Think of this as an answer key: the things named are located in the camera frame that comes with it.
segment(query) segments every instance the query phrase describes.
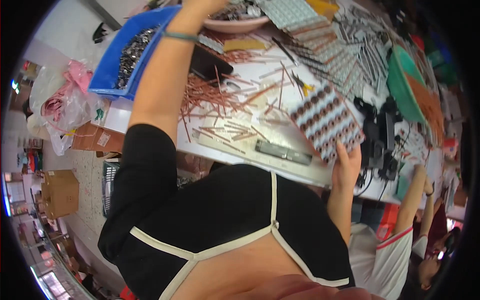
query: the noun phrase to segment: green plastic basin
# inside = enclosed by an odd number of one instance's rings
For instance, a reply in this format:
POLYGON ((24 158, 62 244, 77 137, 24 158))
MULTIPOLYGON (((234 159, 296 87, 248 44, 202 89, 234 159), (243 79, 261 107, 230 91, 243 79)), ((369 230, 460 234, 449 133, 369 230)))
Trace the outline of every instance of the green plastic basin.
POLYGON ((398 109, 405 119, 411 122, 426 124, 427 120, 415 100, 404 72, 425 86, 425 82, 414 61, 401 46, 396 45, 393 47, 393 53, 388 61, 387 85, 390 89, 390 94, 395 98, 398 109))

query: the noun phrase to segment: button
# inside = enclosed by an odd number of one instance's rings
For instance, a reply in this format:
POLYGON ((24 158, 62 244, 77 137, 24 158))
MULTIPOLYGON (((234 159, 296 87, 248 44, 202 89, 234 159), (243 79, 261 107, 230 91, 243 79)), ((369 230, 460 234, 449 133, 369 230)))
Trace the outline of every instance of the button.
POLYGON ((280 228, 280 222, 278 222, 277 220, 273 220, 272 221, 272 226, 275 227, 276 229, 279 229, 280 228))

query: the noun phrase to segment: fluorescent light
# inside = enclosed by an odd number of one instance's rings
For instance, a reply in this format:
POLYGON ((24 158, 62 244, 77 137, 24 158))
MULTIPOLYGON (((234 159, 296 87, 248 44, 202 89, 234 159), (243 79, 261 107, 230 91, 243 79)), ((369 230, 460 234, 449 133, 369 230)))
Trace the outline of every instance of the fluorescent light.
POLYGON ((10 213, 10 201, 8 201, 8 192, 7 192, 7 185, 5 184, 5 178, 1 177, 1 188, 3 191, 3 202, 5 202, 5 210, 7 211, 7 216, 11 216, 12 214, 10 213))
POLYGON ((35 280, 36 280, 37 284, 40 286, 40 288, 42 289, 43 293, 45 294, 45 297, 46 297, 48 300, 51 300, 51 297, 48 296, 48 295, 50 294, 50 292, 49 292, 48 290, 45 290, 45 286, 44 286, 44 284, 42 284, 42 283, 40 282, 40 280, 39 280, 38 277, 36 276, 35 270, 33 270, 32 267, 30 267, 30 270, 32 270, 33 276, 35 277, 35 280))

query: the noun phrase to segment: black top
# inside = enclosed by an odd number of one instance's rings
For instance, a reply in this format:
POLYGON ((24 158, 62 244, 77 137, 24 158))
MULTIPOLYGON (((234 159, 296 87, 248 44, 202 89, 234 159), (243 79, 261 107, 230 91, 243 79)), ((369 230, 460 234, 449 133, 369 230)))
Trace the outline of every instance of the black top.
MULTIPOLYGON (((176 149, 150 125, 131 127, 98 247, 140 299, 157 300, 187 262, 140 241, 151 237, 197 253, 270 225, 272 177, 249 165, 222 167, 177 190, 176 149)), ((279 233, 313 276, 350 278, 348 249, 325 204, 310 189, 277 176, 279 233)))

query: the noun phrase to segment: red trim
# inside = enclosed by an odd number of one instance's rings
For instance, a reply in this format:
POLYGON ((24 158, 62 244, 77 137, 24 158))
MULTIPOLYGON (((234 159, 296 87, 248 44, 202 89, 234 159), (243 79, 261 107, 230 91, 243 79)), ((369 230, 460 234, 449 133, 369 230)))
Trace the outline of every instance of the red trim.
POLYGON ((385 248, 386 246, 388 245, 391 245, 393 243, 395 243, 396 241, 398 241, 399 239, 401 239, 402 237, 404 237, 406 234, 408 234, 409 232, 411 232, 413 230, 413 227, 410 227, 408 229, 406 229, 404 232, 402 233, 399 233, 393 237, 391 237, 390 239, 382 242, 380 245, 377 246, 377 250, 380 250, 382 248, 385 248))

